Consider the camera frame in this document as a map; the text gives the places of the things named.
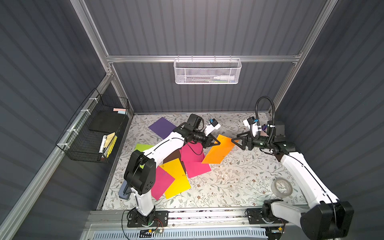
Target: tape roll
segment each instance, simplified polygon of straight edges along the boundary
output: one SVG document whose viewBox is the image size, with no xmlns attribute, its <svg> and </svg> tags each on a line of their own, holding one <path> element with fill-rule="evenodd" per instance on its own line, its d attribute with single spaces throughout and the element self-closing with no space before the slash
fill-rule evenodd
<svg viewBox="0 0 384 240">
<path fill-rule="evenodd" d="M 271 189 L 273 194 L 275 194 L 278 198 L 281 199 L 290 196 L 293 191 L 290 182 L 281 177 L 277 177 L 274 179 L 273 183 L 271 184 Z"/>
</svg>

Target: marker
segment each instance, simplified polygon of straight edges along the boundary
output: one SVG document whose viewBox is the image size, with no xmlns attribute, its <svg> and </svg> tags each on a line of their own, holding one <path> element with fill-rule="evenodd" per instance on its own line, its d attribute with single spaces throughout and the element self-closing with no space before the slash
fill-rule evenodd
<svg viewBox="0 0 384 240">
<path fill-rule="evenodd" d="M 97 161 L 100 161 L 101 157 L 103 156 L 103 149 L 104 149 L 104 145 L 105 145 L 106 141 L 107 141 L 107 135 L 104 135 L 103 139 L 101 141 L 101 145 L 100 145 L 99 155 L 98 155 Z"/>
</svg>

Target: black wire basket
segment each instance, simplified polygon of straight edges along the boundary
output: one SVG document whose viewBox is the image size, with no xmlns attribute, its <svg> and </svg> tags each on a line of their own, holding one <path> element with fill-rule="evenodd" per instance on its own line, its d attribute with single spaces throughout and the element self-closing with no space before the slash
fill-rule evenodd
<svg viewBox="0 0 384 240">
<path fill-rule="evenodd" d="M 108 135 L 108 133 L 92 131 L 89 127 L 99 112 L 113 112 L 114 108 L 125 109 L 125 115 L 118 129 L 115 131 L 115 136 L 108 146 L 104 148 L 102 154 L 99 154 L 103 136 Z M 71 160 L 108 163 L 109 158 L 116 156 L 119 148 L 118 145 L 121 144 L 129 120 L 127 115 L 128 108 L 128 99 L 126 98 L 98 94 L 86 110 L 81 110 L 81 117 L 73 127 L 70 127 L 72 120 L 68 123 L 66 130 L 61 134 L 56 145 L 63 150 Z M 69 132 L 69 135 L 63 141 L 62 137 L 66 132 Z"/>
</svg>

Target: white mesh basket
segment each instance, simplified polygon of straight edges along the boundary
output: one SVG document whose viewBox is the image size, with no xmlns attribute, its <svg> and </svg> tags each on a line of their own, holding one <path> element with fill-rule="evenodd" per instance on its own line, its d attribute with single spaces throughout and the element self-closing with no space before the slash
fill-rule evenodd
<svg viewBox="0 0 384 240">
<path fill-rule="evenodd" d="M 175 58 L 177 84 L 237 84 L 241 61 L 239 58 Z"/>
</svg>

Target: wire basket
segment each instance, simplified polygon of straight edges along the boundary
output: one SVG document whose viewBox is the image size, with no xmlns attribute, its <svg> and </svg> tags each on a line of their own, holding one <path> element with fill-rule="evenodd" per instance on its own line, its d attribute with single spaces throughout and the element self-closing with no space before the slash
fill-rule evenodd
<svg viewBox="0 0 384 240">
<path fill-rule="evenodd" d="M 67 130 L 62 133 L 62 136 L 65 132 L 69 132 L 68 137 L 58 141 L 56 145 L 71 160 L 108 163 L 108 159 L 116 155 L 119 148 L 118 145 L 121 143 L 125 127 L 128 124 L 128 106 L 126 98 L 98 94 L 86 110 L 81 110 L 79 121 L 71 129 L 68 129 L 71 122 L 67 125 Z M 91 131 L 89 127 L 100 111 L 113 112 L 113 108 L 123 108 L 126 110 L 126 113 L 115 132 L 115 136 L 108 146 L 104 148 L 100 158 L 100 145 L 103 136 L 108 135 L 108 133 Z"/>
<path fill-rule="evenodd" d="M 215 58 L 175 58 L 175 82 L 177 84 L 237 84 L 241 67 L 239 58 L 217 61 Z"/>
</svg>

